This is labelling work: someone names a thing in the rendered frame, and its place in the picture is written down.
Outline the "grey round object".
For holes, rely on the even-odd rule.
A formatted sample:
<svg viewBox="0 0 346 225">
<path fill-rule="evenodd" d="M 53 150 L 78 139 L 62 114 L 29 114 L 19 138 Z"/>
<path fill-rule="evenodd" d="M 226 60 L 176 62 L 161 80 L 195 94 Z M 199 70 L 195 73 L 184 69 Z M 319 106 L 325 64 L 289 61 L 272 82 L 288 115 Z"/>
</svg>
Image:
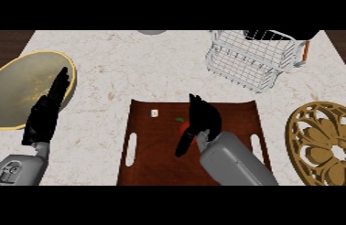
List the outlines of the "grey round object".
<svg viewBox="0 0 346 225">
<path fill-rule="evenodd" d="M 165 32 L 165 30 L 137 30 L 139 33 L 148 36 L 159 35 Z"/>
</svg>

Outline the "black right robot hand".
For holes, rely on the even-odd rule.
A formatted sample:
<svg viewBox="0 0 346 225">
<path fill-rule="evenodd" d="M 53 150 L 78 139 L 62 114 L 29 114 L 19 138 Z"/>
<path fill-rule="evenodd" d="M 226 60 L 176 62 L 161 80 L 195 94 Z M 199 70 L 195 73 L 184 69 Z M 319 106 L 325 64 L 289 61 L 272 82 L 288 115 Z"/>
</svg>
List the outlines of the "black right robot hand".
<svg viewBox="0 0 346 225">
<path fill-rule="evenodd" d="M 220 132 L 221 116 L 217 109 L 198 95 L 189 94 L 189 123 L 180 135 L 176 157 L 186 154 L 192 140 L 199 133 L 207 135 L 207 141 L 211 142 Z"/>
</svg>

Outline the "gold-rimmed grey plate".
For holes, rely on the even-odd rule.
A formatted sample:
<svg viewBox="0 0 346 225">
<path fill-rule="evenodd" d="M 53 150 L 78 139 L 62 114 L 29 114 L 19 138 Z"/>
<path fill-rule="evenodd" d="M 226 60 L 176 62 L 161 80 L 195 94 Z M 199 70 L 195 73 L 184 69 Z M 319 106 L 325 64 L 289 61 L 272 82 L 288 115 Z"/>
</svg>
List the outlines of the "gold-rimmed grey plate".
<svg viewBox="0 0 346 225">
<path fill-rule="evenodd" d="M 31 107 L 48 93 L 54 76 L 68 68 L 69 87 L 63 101 L 71 97 L 75 84 L 75 66 L 71 58 L 53 50 L 20 55 L 0 68 L 0 131 L 19 130 L 25 126 Z"/>
</svg>

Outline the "brown wooden tray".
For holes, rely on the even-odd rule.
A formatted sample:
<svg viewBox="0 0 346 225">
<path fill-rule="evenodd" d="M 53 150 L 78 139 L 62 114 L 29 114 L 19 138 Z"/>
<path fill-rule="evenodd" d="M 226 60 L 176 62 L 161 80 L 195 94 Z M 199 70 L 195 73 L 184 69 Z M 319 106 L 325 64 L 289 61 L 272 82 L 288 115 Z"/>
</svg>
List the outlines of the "brown wooden tray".
<svg viewBox="0 0 346 225">
<path fill-rule="evenodd" d="M 221 116 L 221 129 L 232 132 L 244 145 L 251 137 L 263 136 L 257 104 L 214 103 Z M 158 117 L 150 117 L 158 110 Z M 214 186 L 217 182 L 199 165 L 199 151 L 189 147 L 186 155 L 176 157 L 180 140 L 180 123 L 176 117 L 189 119 L 186 102 L 131 101 L 127 121 L 127 135 L 136 136 L 134 158 L 130 165 L 118 168 L 121 186 Z"/>
</svg>

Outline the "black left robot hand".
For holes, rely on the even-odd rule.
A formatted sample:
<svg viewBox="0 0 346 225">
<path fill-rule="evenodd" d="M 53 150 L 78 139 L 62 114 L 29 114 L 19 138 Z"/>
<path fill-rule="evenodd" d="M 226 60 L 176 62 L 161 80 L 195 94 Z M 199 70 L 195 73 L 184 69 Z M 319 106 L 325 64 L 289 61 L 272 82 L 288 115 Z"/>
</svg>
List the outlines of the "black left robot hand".
<svg viewBox="0 0 346 225">
<path fill-rule="evenodd" d="M 69 84 L 68 68 L 63 67 L 54 77 L 48 93 L 40 97 L 31 108 L 23 128 L 22 145 L 51 141 L 57 112 Z"/>
</svg>

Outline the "gold ornate trivet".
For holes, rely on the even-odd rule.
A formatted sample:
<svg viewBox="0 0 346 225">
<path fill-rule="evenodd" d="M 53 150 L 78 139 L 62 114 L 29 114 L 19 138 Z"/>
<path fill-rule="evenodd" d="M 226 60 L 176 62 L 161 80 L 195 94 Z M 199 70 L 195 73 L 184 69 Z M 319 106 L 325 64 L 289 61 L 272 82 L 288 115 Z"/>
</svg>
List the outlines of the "gold ornate trivet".
<svg viewBox="0 0 346 225">
<path fill-rule="evenodd" d="M 300 106 L 287 121 L 285 146 L 295 173 L 309 186 L 346 186 L 346 107 Z"/>
</svg>

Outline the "red bell pepper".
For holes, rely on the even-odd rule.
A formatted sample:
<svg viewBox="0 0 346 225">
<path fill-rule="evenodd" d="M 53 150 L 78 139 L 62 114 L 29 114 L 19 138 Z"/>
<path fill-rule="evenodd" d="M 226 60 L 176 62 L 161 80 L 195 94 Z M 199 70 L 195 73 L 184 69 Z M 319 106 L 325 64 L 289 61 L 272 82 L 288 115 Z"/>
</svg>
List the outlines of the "red bell pepper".
<svg viewBox="0 0 346 225">
<path fill-rule="evenodd" d="M 176 121 L 180 123 L 179 135 L 182 136 L 186 128 L 189 127 L 189 120 L 187 119 L 182 119 L 180 117 L 176 117 Z M 193 145 L 195 143 L 196 143 L 196 137 L 193 137 L 190 145 Z"/>
</svg>

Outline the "black appliance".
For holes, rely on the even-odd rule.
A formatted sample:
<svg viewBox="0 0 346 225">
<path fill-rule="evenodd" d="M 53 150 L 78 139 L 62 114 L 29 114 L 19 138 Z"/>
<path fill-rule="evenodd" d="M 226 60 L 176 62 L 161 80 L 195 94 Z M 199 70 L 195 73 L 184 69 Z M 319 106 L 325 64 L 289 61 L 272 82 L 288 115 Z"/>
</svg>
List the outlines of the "black appliance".
<svg viewBox="0 0 346 225">
<path fill-rule="evenodd" d="M 247 40 L 310 40 L 318 30 L 245 30 Z"/>
</svg>

